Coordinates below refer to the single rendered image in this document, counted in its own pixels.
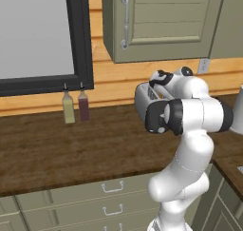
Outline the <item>plain olive green wall cupboard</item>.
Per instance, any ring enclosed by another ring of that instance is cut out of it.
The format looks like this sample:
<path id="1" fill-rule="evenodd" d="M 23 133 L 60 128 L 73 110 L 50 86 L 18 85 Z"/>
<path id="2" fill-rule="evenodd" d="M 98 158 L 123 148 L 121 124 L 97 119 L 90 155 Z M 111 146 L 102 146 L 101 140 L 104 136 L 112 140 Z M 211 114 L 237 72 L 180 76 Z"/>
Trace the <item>plain olive green wall cupboard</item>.
<path id="1" fill-rule="evenodd" d="M 223 0 L 211 59 L 243 57 L 243 0 Z"/>

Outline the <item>olive green drawer front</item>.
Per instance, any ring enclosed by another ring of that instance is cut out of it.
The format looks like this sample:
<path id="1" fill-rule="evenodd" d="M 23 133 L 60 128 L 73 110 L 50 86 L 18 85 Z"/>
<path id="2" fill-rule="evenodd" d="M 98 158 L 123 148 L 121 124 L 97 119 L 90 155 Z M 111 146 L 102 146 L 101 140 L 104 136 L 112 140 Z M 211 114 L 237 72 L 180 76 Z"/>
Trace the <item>olive green drawer front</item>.
<path id="1" fill-rule="evenodd" d="M 58 231 L 103 231 L 103 228 L 111 223 L 122 223 L 123 231 L 146 231 L 149 223 L 156 217 L 157 210 L 128 214 L 119 218 L 94 221 L 86 224 L 79 224 L 65 228 L 59 228 Z"/>
<path id="2" fill-rule="evenodd" d="M 114 179 L 103 182 L 86 183 L 48 190 L 47 196 L 53 204 L 82 202 L 147 189 L 154 173 Z"/>
<path id="3" fill-rule="evenodd" d="M 75 202 L 56 207 L 39 208 L 25 211 L 24 214 L 32 230 L 42 230 L 115 217 L 106 217 L 103 207 L 106 206 L 108 212 L 115 212 L 120 210 L 120 203 L 123 204 L 123 212 L 120 215 L 159 207 L 159 204 L 151 201 L 146 193 L 138 193 L 94 202 Z"/>

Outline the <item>olive green corner base cupboard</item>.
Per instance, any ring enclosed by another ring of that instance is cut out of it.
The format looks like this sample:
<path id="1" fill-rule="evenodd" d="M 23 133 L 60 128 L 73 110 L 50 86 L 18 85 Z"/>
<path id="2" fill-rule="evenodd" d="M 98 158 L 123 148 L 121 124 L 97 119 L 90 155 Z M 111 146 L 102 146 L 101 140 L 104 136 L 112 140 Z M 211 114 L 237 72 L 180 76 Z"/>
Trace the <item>olive green corner base cupboard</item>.
<path id="1" fill-rule="evenodd" d="M 214 165 L 209 180 L 209 190 L 201 196 L 192 229 L 243 231 L 243 202 Z"/>

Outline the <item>black framed window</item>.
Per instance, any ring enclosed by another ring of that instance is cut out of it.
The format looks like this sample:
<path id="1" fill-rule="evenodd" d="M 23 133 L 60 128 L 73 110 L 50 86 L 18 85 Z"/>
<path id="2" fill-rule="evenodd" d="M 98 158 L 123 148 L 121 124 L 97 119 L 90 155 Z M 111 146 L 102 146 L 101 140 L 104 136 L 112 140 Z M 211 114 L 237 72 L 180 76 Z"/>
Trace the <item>black framed window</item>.
<path id="1" fill-rule="evenodd" d="M 94 87 L 88 0 L 0 0 L 0 97 Z"/>

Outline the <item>olive green wall cupboard door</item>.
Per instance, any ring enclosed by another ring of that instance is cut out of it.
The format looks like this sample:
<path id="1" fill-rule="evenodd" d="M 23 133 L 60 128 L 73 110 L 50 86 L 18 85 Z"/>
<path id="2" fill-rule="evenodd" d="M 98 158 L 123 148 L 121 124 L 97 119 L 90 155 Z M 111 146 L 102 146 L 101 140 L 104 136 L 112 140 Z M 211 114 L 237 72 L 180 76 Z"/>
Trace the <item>olive green wall cupboard door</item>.
<path id="1" fill-rule="evenodd" d="M 102 1 L 107 52 L 115 63 L 131 63 L 208 56 L 222 0 L 129 0 L 126 50 L 125 5 Z"/>

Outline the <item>dark red vinegar bottle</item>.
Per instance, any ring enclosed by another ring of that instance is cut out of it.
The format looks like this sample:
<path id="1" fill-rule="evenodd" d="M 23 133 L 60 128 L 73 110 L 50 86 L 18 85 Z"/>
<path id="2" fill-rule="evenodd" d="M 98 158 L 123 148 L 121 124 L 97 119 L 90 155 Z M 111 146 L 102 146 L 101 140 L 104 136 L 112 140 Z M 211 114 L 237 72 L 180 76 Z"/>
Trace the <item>dark red vinegar bottle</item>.
<path id="1" fill-rule="evenodd" d="M 80 83 L 80 95 L 78 97 L 80 120 L 86 122 L 89 120 L 89 104 L 88 97 L 84 91 L 83 83 Z"/>

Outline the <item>silver toaster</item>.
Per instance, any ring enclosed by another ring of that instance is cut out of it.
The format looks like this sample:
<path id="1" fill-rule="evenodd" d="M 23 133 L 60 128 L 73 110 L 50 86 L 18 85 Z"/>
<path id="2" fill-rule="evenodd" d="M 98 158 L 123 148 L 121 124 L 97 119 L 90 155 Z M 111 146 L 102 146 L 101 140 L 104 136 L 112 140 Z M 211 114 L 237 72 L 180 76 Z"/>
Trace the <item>silver toaster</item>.
<path id="1" fill-rule="evenodd" d="M 148 83 L 142 83 L 136 87 L 135 108 L 146 127 L 161 127 L 160 115 L 164 112 L 167 102 L 173 99 L 162 86 L 151 87 Z"/>

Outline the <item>white wall socket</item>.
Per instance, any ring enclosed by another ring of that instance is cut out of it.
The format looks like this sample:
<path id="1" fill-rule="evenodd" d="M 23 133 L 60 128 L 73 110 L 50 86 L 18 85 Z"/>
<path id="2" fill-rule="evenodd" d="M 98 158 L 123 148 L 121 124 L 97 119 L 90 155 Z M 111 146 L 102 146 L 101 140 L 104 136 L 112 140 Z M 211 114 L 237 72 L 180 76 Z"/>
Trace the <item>white wall socket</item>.
<path id="1" fill-rule="evenodd" d="M 209 70 L 209 65 L 210 65 L 210 60 L 208 58 L 201 58 L 199 60 L 197 73 L 198 74 L 207 73 Z"/>

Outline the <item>yellow-green oil bottle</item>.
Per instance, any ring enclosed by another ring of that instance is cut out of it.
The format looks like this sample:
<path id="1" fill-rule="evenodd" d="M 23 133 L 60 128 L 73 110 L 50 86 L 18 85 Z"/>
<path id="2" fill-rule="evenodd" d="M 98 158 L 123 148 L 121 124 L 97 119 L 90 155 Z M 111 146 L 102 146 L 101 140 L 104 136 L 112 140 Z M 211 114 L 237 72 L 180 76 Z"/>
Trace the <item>yellow-green oil bottle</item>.
<path id="1" fill-rule="evenodd" d="M 64 85 L 63 111 L 65 123 L 73 124 L 75 122 L 73 98 L 70 96 L 66 85 Z"/>

